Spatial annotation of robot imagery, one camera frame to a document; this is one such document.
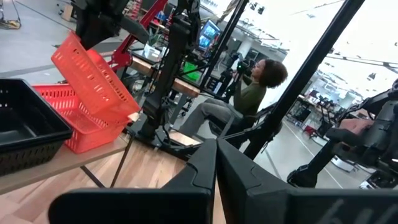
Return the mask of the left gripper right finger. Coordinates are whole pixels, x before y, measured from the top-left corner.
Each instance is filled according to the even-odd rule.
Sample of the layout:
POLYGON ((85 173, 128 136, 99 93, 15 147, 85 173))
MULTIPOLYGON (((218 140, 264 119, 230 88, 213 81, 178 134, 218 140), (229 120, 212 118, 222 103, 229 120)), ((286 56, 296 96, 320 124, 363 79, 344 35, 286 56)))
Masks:
POLYGON ((397 224, 397 191, 296 188, 224 139, 217 178, 227 223, 397 224))

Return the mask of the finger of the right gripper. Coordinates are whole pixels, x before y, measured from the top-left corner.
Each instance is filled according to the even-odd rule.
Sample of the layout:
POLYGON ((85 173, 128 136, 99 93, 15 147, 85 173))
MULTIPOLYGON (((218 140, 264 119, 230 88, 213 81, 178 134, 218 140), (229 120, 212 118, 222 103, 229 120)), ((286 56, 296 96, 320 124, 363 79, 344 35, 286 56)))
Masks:
POLYGON ((120 27, 114 22, 97 21, 93 25, 93 42, 98 44, 119 35, 120 27))
POLYGON ((86 21, 77 21, 75 34, 80 38, 80 44, 85 50, 90 49, 93 44, 91 43, 90 23, 86 21))

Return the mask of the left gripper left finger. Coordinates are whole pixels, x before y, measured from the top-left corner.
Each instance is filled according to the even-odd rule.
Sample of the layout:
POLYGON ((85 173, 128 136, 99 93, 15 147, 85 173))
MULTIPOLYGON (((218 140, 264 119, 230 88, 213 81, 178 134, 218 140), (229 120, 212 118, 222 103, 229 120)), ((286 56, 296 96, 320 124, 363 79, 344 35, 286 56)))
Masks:
POLYGON ((84 188, 58 196, 50 223, 211 223, 217 143, 205 141, 185 167, 159 189, 84 188))

